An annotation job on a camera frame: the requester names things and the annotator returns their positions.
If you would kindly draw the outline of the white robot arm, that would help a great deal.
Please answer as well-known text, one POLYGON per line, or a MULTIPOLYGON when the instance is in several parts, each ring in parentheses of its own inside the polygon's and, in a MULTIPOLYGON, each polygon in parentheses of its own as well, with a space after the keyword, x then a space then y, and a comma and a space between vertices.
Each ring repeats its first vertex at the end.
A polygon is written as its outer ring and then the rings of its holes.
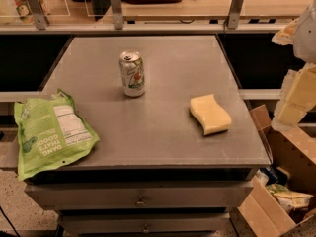
POLYGON ((277 32, 272 42, 291 44, 294 56, 305 62, 302 69, 289 70, 282 82, 272 128, 285 131, 297 126, 316 107, 316 0, 298 19, 277 32))

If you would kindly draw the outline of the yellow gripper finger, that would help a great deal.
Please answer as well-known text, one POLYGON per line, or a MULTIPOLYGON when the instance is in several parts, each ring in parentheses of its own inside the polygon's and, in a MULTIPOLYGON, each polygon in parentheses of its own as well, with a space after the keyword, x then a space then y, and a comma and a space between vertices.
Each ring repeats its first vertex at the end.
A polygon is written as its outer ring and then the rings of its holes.
POLYGON ((306 63, 299 71, 289 70, 276 103, 272 128, 286 131, 297 126, 316 107, 316 64, 306 63))
POLYGON ((293 38, 297 25, 298 19, 292 20, 283 29, 274 34, 272 37, 272 43, 278 45, 293 45, 293 38))

